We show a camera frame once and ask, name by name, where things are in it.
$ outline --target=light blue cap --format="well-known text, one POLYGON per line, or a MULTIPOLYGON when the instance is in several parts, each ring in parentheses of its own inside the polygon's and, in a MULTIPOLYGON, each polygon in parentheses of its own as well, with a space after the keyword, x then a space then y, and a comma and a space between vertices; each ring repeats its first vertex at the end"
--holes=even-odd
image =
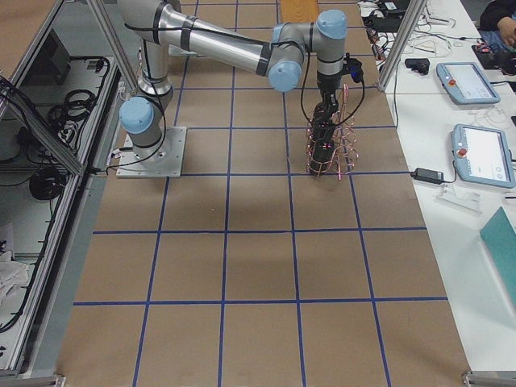
POLYGON ((120 121, 126 131, 139 135, 151 126, 154 110, 151 103, 142 97, 133 97, 120 107, 120 121))
POLYGON ((273 28, 273 38, 271 39, 272 43, 277 43, 280 41, 280 34, 281 30, 283 29, 283 26, 286 25, 286 23, 277 24, 273 28))
POLYGON ((317 29, 331 39, 344 39, 347 35, 347 18, 341 10, 325 10, 317 18, 317 29))
POLYGON ((299 82, 301 65, 294 60, 283 60, 276 63, 268 72, 268 82, 276 91, 286 93, 299 82))

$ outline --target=tablet screen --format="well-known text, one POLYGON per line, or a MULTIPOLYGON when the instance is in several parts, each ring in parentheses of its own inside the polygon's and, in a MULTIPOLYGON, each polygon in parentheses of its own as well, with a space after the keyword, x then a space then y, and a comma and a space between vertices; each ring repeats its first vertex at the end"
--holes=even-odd
POLYGON ((464 128, 468 143, 467 160, 471 176, 509 181, 501 136, 495 131, 464 128))
POLYGON ((466 99, 493 98, 489 87, 471 64, 447 64, 446 70, 466 99))

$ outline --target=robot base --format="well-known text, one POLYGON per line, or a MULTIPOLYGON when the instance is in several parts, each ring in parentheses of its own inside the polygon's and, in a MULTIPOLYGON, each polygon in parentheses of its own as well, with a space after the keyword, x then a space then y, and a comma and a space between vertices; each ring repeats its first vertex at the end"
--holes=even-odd
MULTIPOLYGON (((118 177, 180 177, 187 127, 167 127, 166 130, 165 141, 155 156, 141 163, 120 167, 116 175, 118 177)), ((123 146, 132 147, 129 136, 126 137, 123 146)), ((138 160, 133 152, 124 152, 120 156, 119 163, 130 164, 138 160)))

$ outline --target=tablet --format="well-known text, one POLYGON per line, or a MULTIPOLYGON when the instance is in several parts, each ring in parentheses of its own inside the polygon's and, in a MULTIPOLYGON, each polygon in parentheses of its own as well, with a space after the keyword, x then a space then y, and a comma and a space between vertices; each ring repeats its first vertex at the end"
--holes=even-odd
POLYGON ((500 102, 500 96, 476 63, 439 63, 437 75, 455 103, 500 102))
POLYGON ((458 124, 451 141, 457 174, 464 181, 514 188, 506 134, 498 129, 458 124))

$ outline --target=orange object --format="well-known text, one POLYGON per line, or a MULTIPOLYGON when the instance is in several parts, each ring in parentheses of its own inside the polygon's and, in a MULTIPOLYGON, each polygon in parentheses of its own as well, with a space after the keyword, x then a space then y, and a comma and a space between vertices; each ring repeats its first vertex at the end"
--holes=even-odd
POLYGON ((314 22, 319 15, 317 0, 281 0, 282 23, 314 22))

